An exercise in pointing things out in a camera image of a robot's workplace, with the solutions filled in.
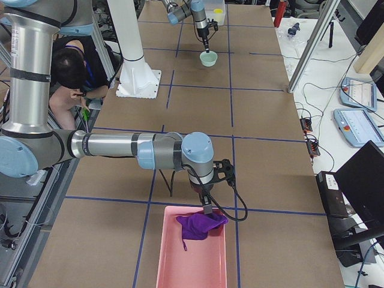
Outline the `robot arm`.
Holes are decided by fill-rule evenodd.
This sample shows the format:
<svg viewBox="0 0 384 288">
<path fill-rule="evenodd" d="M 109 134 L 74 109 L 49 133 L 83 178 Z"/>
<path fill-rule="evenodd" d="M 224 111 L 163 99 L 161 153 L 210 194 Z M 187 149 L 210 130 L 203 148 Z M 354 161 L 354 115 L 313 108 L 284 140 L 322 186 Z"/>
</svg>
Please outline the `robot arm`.
<svg viewBox="0 0 384 288">
<path fill-rule="evenodd" d="M 72 107 L 86 98 L 107 94 L 106 86 L 84 90 L 90 75 L 83 44 L 65 51 L 71 60 L 54 61 L 56 34 L 92 37 L 96 27 L 90 1 L 5 1 L 11 26 L 10 111 L 1 128 L 1 148 L 10 148 L 10 177 L 31 175 L 41 168 L 85 156 L 136 158 L 143 169 L 186 170 L 191 187 L 209 214 L 217 201 L 210 190 L 223 180 L 235 187 L 229 160 L 214 160 L 211 139 L 204 133 L 97 134 L 77 130 Z"/>
<path fill-rule="evenodd" d="M 178 4 L 176 1 L 162 0 L 162 3 L 167 11 L 168 21 L 172 25 L 182 22 L 190 16 L 193 18 L 195 36 L 203 44 L 204 51 L 209 53 L 210 29 L 213 28 L 216 33 L 218 23 L 207 17 L 204 2 L 193 0 L 182 1 L 181 4 Z"/>
</svg>

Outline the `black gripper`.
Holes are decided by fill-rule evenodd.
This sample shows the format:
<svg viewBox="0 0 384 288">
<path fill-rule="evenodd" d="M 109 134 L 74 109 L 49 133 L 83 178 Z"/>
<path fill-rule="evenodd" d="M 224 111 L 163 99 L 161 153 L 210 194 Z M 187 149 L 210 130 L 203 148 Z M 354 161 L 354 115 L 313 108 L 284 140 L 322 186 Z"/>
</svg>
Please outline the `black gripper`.
<svg viewBox="0 0 384 288">
<path fill-rule="evenodd" d="M 211 27 L 213 27 L 215 31 L 218 31 L 218 22 L 215 20 L 209 20 L 207 18 L 196 21 L 197 34 L 199 38 L 202 40 L 206 53 L 210 52 L 208 35 L 209 35 L 209 29 Z"/>
<path fill-rule="evenodd" d="M 215 184 L 223 181 L 226 181 L 230 187 L 236 186 L 235 168 L 229 159 L 213 161 L 212 178 L 209 182 L 204 182 L 201 178 L 201 185 L 197 178 L 192 174 L 192 172 L 190 172 L 190 176 L 194 179 L 194 182 L 190 181 L 191 188 L 200 194 L 199 199 L 203 207 L 203 213 L 205 215 L 211 214 L 213 212 L 213 208 L 211 195 L 202 194 L 204 193 L 203 189 L 209 193 Z"/>
</svg>

